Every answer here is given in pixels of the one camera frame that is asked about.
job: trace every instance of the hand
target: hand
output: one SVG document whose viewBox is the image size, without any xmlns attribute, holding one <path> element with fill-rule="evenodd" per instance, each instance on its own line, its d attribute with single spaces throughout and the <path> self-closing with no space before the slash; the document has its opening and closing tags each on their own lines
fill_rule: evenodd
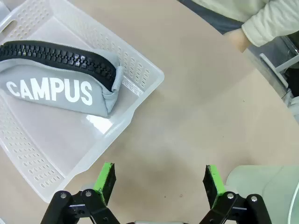
<svg viewBox="0 0 299 224">
<path fill-rule="evenodd" d="M 229 31 L 224 36 L 241 52 L 244 52 L 251 44 L 241 28 Z"/>
</svg>

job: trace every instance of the zipper teeth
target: zipper teeth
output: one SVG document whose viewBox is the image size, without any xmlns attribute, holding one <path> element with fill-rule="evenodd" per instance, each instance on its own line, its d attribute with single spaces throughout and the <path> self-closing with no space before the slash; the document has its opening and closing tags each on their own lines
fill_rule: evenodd
<svg viewBox="0 0 299 224">
<path fill-rule="evenodd" d="M 55 47 L 49 48 L 42 45 L 5 43 L 4 45 L 0 45 L 0 61 L 2 61 L 2 56 L 30 60 L 34 60 L 34 58 L 48 60 L 56 62 L 60 66 L 63 64 L 73 66 L 76 69 L 81 69 L 83 73 L 86 70 L 93 72 L 93 76 L 98 81 L 103 78 L 109 82 L 114 82 L 115 80 L 114 67 L 114 70 L 112 70 L 100 60 L 86 57 L 83 54 L 76 54 L 67 50 L 60 50 Z"/>
</svg>

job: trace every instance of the screw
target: screw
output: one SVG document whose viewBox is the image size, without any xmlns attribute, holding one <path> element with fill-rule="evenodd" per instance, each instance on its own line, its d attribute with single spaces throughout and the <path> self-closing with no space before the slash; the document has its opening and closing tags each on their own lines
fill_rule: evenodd
<svg viewBox="0 0 299 224">
<path fill-rule="evenodd" d="M 91 193 L 90 191 L 87 191 L 87 192 L 85 193 L 85 195 L 86 195 L 86 197 L 90 197 L 90 196 L 92 195 L 92 193 Z"/>
<path fill-rule="evenodd" d="M 252 196 L 252 197 L 251 197 L 251 200 L 252 200 L 253 202 L 256 202 L 256 201 L 257 201 L 257 197 Z"/>
<path fill-rule="evenodd" d="M 234 198 L 234 195 L 233 195 L 232 193 L 229 193 L 229 194 L 228 194 L 228 198 L 229 198 L 229 199 L 233 199 L 233 198 Z"/>
<path fill-rule="evenodd" d="M 66 198 L 66 193 L 62 193 L 62 194 L 60 195 L 60 197 L 61 197 L 61 198 Z"/>
</svg>

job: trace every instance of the white sleeve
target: white sleeve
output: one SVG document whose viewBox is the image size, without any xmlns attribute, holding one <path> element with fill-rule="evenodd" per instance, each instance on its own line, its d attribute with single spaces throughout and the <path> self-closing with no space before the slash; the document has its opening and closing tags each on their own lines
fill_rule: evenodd
<svg viewBox="0 0 299 224">
<path fill-rule="evenodd" d="M 277 36 L 299 30 L 299 0 L 271 0 L 243 25 L 247 38 L 260 47 Z"/>
</svg>

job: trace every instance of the white plastic basket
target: white plastic basket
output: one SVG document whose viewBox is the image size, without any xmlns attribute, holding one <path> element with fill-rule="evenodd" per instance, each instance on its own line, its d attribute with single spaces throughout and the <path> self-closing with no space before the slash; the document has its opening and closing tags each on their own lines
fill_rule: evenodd
<svg viewBox="0 0 299 224">
<path fill-rule="evenodd" d="M 0 23 L 0 43 L 32 39 L 115 52 L 125 78 L 111 117 L 34 104 L 0 93 L 0 143 L 46 202 L 87 170 L 129 125 L 164 74 L 121 38 L 65 0 L 27 0 Z"/>
</svg>

